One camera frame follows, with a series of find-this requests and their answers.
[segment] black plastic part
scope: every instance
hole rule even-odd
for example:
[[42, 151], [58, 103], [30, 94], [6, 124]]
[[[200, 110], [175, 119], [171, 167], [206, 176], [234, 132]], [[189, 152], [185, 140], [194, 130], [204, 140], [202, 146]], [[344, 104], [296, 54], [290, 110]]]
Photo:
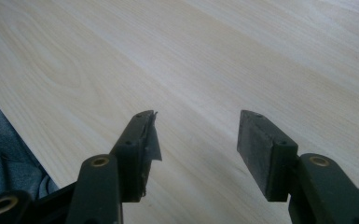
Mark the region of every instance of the black plastic part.
[[84, 161], [65, 223], [122, 223], [117, 181], [115, 156], [99, 155]]
[[110, 154], [117, 158], [121, 201], [137, 203], [146, 193], [152, 160], [160, 160], [153, 110], [135, 115]]
[[35, 202], [35, 211], [29, 214], [32, 223], [59, 224], [64, 223], [68, 215], [76, 182], [59, 189]]
[[359, 223], [359, 189], [334, 161], [304, 154], [297, 178], [317, 223]]
[[241, 112], [237, 150], [269, 202], [286, 202], [297, 144], [266, 117]]
[[26, 213], [33, 210], [33, 202], [29, 193], [13, 190], [0, 194], [0, 224], [29, 223]]

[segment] round hole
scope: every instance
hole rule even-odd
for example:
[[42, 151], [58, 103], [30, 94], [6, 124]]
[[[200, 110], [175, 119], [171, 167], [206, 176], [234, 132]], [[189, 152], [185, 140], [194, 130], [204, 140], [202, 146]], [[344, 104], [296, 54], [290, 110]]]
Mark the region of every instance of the round hole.
[[328, 162], [322, 157], [310, 157], [310, 161], [318, 166], [328, 166], [330, 164], [330, 162]]
[[0, 214], [12, 209], [19, 202], [19, 199], [14, 196], [6, 196], [0, 199]]
[[92, 166], [104, 166], [109, 162], [109, 159], [100, 157], [91, 162]]

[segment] blue denim fabric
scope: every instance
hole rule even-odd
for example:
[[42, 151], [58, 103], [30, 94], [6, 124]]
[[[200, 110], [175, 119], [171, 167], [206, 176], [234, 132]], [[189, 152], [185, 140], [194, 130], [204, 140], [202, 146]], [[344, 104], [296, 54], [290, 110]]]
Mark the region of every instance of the blue denim fabric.
[[0, 110], [0, 193], [13, 189], [36, 200], [58, 188]]

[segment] wooden table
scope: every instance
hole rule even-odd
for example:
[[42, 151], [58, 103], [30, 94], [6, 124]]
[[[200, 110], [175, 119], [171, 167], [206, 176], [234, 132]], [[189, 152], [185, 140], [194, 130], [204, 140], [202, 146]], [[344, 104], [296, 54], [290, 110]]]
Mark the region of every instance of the wooden table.
[[61, 187], [157, 110], [163, 162], [126, 223], [288, 223], [237, 153], [240, 111], [359, 187], [359, 1], [0, 0], [0, 108]]

